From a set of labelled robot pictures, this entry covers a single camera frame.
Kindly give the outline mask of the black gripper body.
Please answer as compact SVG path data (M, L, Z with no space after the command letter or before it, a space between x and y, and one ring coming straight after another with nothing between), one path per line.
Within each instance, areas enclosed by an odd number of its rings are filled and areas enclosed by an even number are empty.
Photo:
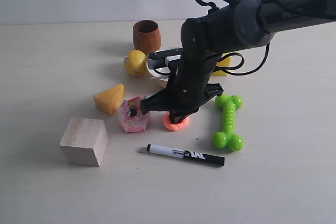
M169 79L166 87L142 100L143 114L150 111L192 112L224 90L219 83L208 83L219 60L219 54L212 54L203 60L194 59L182 53L179 60L169 62Z

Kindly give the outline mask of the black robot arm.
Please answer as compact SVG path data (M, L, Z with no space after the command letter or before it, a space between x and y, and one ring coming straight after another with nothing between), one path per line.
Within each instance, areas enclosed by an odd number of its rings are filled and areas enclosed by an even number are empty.
M169 62L166 87L140 102L143 114L167 111L173 124L223 93L220 84L209 83L222 54L268 48L277 32L335 21L335 0L223 0L222 8L195 1L209 7L207 15L183 23L180 59Z

